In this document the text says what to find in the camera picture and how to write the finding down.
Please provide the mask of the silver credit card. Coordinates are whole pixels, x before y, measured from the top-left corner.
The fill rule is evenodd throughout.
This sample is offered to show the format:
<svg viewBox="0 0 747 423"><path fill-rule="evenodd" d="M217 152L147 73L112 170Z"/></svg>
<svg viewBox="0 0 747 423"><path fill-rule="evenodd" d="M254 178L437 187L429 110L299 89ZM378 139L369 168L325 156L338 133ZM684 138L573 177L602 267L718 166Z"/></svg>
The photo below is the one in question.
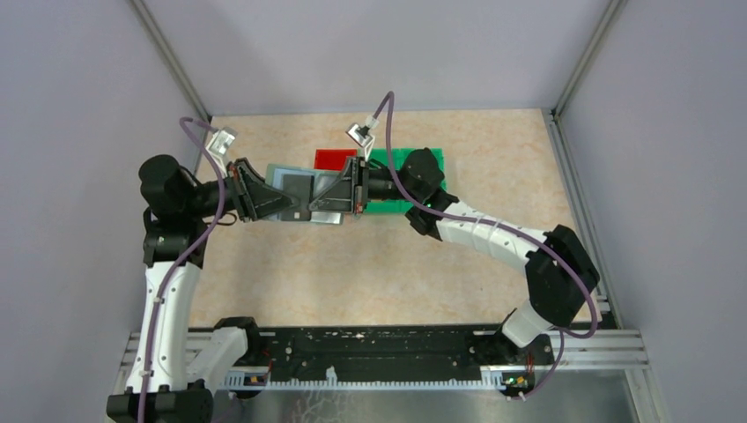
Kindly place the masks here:
<svg viewBox="0 0 747 423"><path fill-rule="evenodd" d="M333 178L331 176L315 176L313 194L318 193L321 188L331 184L332 180ZM289 219L301 223L340 225L343 221L343 214L339 212L311 211L310 220L301 220L298 219L298 216L299 214L297 212L293 212L293 210L287 213L287 217Z"/></svg>

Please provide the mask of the sage green card holder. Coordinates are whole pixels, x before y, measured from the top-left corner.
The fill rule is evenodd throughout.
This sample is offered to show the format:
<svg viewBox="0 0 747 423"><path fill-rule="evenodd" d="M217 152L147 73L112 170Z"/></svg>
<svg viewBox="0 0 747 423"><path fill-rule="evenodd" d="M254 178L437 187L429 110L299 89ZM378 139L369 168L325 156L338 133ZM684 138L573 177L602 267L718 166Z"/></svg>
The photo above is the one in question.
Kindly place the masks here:
<svg viewBox="0 0 747 423"><path fill-rule="evenodd" d="M303 167L287 167L287 166L280 166L275 164L270 164L267 167L266 172L266 182L271 185L273 188L280 189L286 193L286 189L284 188L283 178L286 174L306 174L306 175L313 175L313 176L331 176L333 179L335 176L337 176L337 171L329 171L329 170L317 170L317 169L309 169L309 168L303 168ZM269 220L276 220L276 221L286 221L286 222L297 222L292 221L287 217L287 213L294 210L296 207L291 208L287 211L282 211L280 213L271 215L269 217Z"/></svg>

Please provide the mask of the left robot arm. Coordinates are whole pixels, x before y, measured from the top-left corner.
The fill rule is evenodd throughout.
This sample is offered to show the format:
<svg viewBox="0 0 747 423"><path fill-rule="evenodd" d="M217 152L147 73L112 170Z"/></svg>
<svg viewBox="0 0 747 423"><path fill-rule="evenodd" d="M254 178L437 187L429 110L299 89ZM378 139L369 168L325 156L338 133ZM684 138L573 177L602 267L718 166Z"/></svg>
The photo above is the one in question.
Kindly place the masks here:
<svg viewBox="0 0 747 423"><path fill-rule="evenodd" d="M257 221L300 201L267 184L245 159L201 183L177 159L160 154L138 177L148 204L144 317L124 391L108 398L106 413L115 422L208 422L231 367L270 361L255 319L246 316L219 320L208 345L187 359L189 312L208 237L228 212Z"/></svg>

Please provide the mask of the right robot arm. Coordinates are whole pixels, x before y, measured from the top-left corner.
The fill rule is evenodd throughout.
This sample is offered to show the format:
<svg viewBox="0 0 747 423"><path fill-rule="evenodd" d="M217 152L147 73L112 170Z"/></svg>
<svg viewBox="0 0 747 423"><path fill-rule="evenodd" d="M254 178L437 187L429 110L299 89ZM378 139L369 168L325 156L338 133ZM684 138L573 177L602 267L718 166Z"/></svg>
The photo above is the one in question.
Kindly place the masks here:
<svg viewBox="0 0 747 423"><path fill-rule="evenodd" d="M550 231L519 227L482 213L447 193L445 176L434 152L411 151L395 171L350 157L343 170L320 193L311 196L311 212L363 212L372 200L414 199L405 213L419 234L485 253L526 277L529 297L492 335L484 352L518 363L531 342L554 327L568 327L600 274L573 229Z"/></svg>

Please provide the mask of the red plastic bin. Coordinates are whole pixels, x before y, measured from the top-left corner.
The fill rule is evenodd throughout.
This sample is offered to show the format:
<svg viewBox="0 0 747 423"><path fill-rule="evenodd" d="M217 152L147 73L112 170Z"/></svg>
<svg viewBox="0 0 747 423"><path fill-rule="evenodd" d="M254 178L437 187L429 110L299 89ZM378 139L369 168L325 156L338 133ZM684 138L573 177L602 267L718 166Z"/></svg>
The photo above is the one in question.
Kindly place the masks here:
<svg viewBox="0 0 747 423"><path fill-rule="evenodd" d="M314 155L314 169L341 171L348 158L357 155L357 149L317 149Z"/></svg>

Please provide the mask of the middle green plastic bin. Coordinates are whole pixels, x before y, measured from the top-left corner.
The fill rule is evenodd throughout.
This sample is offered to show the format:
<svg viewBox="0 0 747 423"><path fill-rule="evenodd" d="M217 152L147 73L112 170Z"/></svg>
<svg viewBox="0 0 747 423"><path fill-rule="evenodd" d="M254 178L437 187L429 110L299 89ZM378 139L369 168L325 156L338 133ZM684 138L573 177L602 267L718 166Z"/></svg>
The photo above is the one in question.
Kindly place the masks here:
<svg viewBox="0 0 747 423"><path fill-rule="evenodd" d="M403 215L410 207L400 196L391 180L388 156L384 148L374 148L370 154L371 186L364 213L370 215Z"/></svg>

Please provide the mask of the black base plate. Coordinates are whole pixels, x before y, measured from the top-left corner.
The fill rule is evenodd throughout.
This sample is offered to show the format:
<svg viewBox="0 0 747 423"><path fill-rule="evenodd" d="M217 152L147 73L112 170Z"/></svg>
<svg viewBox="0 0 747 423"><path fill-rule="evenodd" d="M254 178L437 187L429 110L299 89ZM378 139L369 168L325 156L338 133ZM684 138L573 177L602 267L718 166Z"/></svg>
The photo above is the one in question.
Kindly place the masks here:
<svg viewBox="0 0 747 423"><path fill-rule="evenodd" d="M273 382L475 381L484 366L526 368L555 360L541 335L518 349L499 324L264 327L255 330L240 367L270 365Z"/></svg>

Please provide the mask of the aluminium frame rail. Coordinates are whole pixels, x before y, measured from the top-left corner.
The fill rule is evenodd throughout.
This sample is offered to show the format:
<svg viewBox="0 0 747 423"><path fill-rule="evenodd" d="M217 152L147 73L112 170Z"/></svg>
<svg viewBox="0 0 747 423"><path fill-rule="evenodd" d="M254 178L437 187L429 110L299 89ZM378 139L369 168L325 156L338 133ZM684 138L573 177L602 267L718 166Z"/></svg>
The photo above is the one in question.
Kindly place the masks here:
<svg viewBox="0 0 747 423"><path fill-rule="evenodd" d="M560 335L551 333L553 354L560 347ZM136 360L141 337L129 335L120 362L120 371L129 372ZM187 336L186 362L189 364L209 343L208 332L190 332ZM649 358L642 336L636 330L599 330L592 338L578 339L565 335L565 347L558 370L611 370L648 368Z"/></svg>

